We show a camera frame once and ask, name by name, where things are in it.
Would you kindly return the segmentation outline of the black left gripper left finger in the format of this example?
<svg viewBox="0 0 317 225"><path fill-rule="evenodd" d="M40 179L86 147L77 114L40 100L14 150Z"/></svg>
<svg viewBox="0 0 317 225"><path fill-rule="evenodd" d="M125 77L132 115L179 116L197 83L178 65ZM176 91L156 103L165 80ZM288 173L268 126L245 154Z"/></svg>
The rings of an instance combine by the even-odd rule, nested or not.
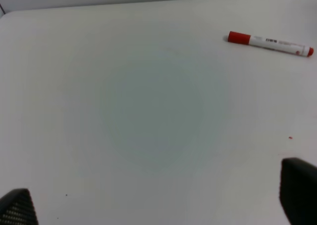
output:
<svg viewBox="0 0 317 225"><path fill-rule="evenodd" d="M30 191L14 189L0 199L1 225L38 225Z"/></svg>

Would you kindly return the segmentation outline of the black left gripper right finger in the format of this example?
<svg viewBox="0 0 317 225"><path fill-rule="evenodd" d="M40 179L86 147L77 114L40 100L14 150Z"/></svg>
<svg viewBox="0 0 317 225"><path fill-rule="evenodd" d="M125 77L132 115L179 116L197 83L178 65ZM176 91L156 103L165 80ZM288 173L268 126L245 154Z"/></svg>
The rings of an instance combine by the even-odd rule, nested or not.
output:
<svg viewBox="0 0 317 225"><path fill-rule="evenodd" d="M317 223L317 168L299 158L281 162L279 200L292 225Z"/></svg>

